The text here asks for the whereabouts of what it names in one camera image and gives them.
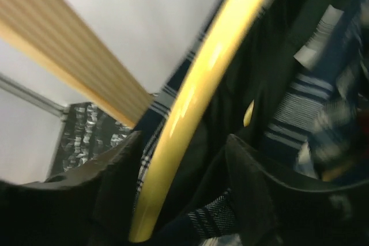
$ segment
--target yellow curved bar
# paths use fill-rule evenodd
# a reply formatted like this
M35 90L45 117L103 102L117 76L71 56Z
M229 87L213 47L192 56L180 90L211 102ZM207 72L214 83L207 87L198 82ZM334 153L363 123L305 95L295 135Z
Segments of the yellow curved bar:
M226 0L217 14L161 133L138 198L130 241L150 238L195 129L263 1Z

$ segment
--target blue and white striped fabric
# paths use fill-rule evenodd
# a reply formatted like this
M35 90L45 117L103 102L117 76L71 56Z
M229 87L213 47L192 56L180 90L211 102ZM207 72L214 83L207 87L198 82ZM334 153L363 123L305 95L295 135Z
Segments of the blue and white striped fabric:
M207 239L201 244L201 246L242 246L242 243L238 234L232 234L229 236Z
M318 63L296 77L265 133L261 152L292 168L308 140L315 165L328 168L344 158L350 139L359 131L355 118L363 56L360 16L365 2L350 3Z

